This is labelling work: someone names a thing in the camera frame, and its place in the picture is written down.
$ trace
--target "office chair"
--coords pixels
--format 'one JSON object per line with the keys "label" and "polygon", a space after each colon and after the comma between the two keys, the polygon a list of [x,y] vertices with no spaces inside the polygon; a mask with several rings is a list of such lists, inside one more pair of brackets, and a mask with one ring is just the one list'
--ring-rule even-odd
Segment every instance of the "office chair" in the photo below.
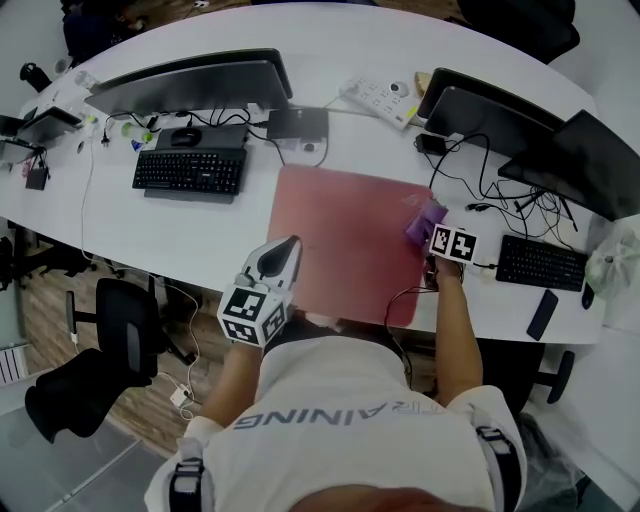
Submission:
{"label": "office chair", "polygon": [[[31,273],[41,267],[44,267],[41,275],[51,270],[63,270],[68,277],[75,277],[89,268],[97,269],[95,263],[85,258],[80,249],[40,235],[36,235],[36,240],[46,241],[51,247],[26,256],[24,228],[13,223],[8,225],[15,230],[15,246],[7,237],[0,239],[0,291],[6,290],[13,281],[17,281],[23,290],[26,289],[23,279],[31,279]],[[87,254],[87,257],[93,258],[93,255]]]}
{"label": "office chair", "polygon": [[69,429],[91,436],[122,392],[146,387],[158,373],[157,356],[169,351],[185,365],[195,360],[183,355],[163,332],[153,279],[149,291],[125,281],[100,279],[96,312],[75,309],[67,292],[67,323],[72,338],[78,322],[95,323],[100,350],[82,351],[63,366],[38,377],[25,395],[29,417],[50,443]]}
{"label": "office chair", "polygon": [[457,23],[549,64],[580,43],[572,25],[575,0],[458,0],[469,23]]}
{"label": "office chair", "polygon": [[548,404],[554,404],[562,397],[575,361],[573,352],[564,352],[558,372],[552,374],[539,371],[544,343],[479,339],[478,346],[482,355],[483,383],[502,391],[514,418],[527,403],[534,384],[551,388]]}

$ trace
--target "shoulder strap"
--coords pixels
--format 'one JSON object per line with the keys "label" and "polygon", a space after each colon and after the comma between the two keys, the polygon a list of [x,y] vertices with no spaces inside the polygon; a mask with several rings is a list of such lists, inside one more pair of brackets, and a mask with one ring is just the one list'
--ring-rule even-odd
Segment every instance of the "shoulder strap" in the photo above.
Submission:
{"label": "shoulder strap", "polygon": [[522,489],[522,475],[516,449],[495,427],[478,426],[476,433],[487,459],[496,512],[514,512]]}
{"label": "shoulder strap", "polygon": [[186,437],[178,441],[180,462],[166,481],[169,512],[214,512],[213,480],[202,460],[202,445]]}

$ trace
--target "mouse pad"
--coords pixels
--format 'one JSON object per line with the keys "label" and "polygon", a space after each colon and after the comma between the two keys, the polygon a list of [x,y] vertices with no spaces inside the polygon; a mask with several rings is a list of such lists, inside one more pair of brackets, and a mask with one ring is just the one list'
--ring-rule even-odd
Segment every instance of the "mouse pad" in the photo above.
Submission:
{"label": "mouse pad", "polygon": [[[382,324],[389,300],[419,286],[424,257],[404,230],[432,197],[427,187],[315,167],[280,170],[269,240],[302,239],[294,288],[302,310]],[[394,301],[389,324],[413,319],[417,295]]]}

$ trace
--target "wooden floor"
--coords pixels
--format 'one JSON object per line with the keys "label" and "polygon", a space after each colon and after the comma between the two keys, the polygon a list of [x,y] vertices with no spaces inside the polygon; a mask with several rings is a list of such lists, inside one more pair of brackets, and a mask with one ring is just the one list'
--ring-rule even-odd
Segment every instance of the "wooden floor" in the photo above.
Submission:
{"label": "wooden floor", "polygon": [[[424,16],[431,16],[432,18],[445,19],[453,16],[464,19],[456,0],[375,1],[380,7],[414,12]],[[247,5],[251,5],[250,0],[210,0],[208,7],[193,9],[193,0],[135,0],[125,9],[125,15],[130,20],[138,16],[145,16],[147,18],[147,28],[154,29],[187,17]]]}
{"label": "wooden floor", "polygon": [[[52,271],[40,276],[34,274],[27,281],[21,302],[27,339],[27,365],[30,373],[58,367],[75,357],[75,347],[71,342],[66,325],[65,294],[71,290],[76,296],[76,309],[95,312],[95,290],[99,279],[113,277],[105,265],[97,271],[87,271],[75,278],[66,277],[60,271]],[[125,280],[146,288],[147,280],[135,272],[127,272]],[[191,377],[196,400],[202,402],[211,386],[215,384],[222,368],[224,355],[230,343],[222,334],[215,317],[219,293],[202,290],[203,306],[193,321],[193,331],[199,342],[201,357],[194,366]],[[164,289],[156,286],[156,297],[162,309],[166,305]],[[187,306],[193,304],[186,299]],[[187,312],[184,321],[168,326],[167,333],[183,351],[194,351],[195,345],[188,333]],[[78,324],[80,350],[97,347],[94,325]],[[431,391],[435,372],[432,358],[412,354],[414,367],[413,389]],[[170,354],[159,357],[159,370],[172,375],[179,383],[186,383],[187,368]],[[169,401],[175,386],[171,381],[158,375],[153,384],[142,389],[128,389],[118,399],[110,416],[125,430],[139,436],[163,453],[176,449],[176,438],[181,437],[187,422]],[[197,412],[198,406],[191,410]]]}

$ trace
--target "computer mouse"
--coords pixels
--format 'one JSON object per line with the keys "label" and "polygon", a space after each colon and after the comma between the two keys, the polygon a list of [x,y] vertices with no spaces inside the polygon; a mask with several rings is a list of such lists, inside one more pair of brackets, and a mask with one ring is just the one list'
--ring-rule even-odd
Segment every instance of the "computer mouse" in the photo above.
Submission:
{"label": "computer mouse", "polygon": [[584,292],[582,293],[582,307],[584,309],[589,309],[591,304],[593,304],[594,297],[595,293],[593,293],[593,288],[585,283]]}
{"label": "computer mouse", "polygon": [[197,128],[180,128],[171,134],[172,146],[192,148],[202,140],[202,132]]}

